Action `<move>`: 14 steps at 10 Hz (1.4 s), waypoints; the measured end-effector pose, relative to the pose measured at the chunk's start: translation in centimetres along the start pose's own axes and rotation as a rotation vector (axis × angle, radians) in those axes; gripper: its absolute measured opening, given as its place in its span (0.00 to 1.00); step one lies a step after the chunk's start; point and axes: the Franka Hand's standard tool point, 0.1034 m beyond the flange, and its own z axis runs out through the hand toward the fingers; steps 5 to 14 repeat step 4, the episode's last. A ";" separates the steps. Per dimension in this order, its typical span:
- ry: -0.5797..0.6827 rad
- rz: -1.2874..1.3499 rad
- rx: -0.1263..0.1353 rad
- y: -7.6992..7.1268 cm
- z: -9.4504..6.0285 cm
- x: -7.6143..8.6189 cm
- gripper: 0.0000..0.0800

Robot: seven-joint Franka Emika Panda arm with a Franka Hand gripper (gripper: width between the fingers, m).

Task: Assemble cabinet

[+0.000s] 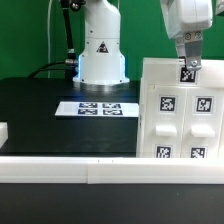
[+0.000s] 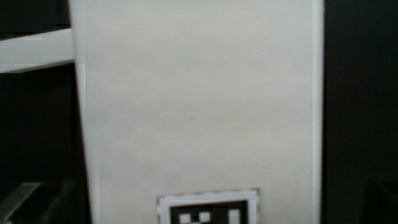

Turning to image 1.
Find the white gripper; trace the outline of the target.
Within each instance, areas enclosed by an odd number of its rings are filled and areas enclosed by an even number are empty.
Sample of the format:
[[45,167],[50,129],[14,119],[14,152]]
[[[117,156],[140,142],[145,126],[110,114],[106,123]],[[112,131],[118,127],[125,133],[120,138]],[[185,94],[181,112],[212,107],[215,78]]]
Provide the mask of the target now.
[[167,35],[189,71],[202,68],[202,30],[212,26],[211,0],[160,0]]

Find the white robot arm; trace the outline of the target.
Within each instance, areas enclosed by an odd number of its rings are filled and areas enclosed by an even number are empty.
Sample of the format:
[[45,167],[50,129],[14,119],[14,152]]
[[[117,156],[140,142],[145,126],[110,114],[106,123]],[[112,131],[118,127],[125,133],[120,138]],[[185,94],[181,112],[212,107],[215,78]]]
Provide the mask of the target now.
[[[60,0],[68,43],[66,64],[79,85],[111,87],[129,82],[120,52],[121,15],[107,0]],[[197,85],[224,88],[224,61],[203,60],[202,32],[212,25],[211,0],[160,0],[168,37],[175,41],[176,59],[143,60],[142,82],[151,85]],[[85,9],[85,49],[75,54],[69,10]]]

